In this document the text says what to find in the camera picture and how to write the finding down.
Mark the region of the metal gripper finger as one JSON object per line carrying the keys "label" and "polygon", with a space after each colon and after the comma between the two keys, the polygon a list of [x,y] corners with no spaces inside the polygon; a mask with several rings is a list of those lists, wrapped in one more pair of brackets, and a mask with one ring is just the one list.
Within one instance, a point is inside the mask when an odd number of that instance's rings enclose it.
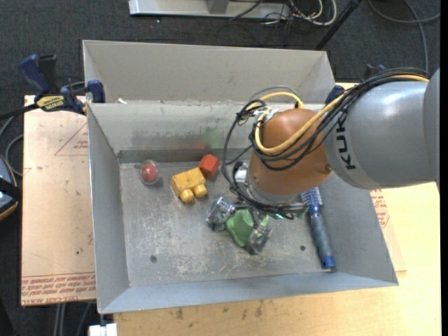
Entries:
{"label": "metal gripper finger", "polygon": [[249,254],[258,255],[264,249],[271,234],[270,217],[266,216],[253,226],[246,245],[246,250]]}
{"label": "metal gripper finger", "polygon": [[211,207],[206,218],[207,225],[213,231],[220,231],[225,228],[227,219],[236,212],[233,204],[226,202],[223,197],[219,197]]}

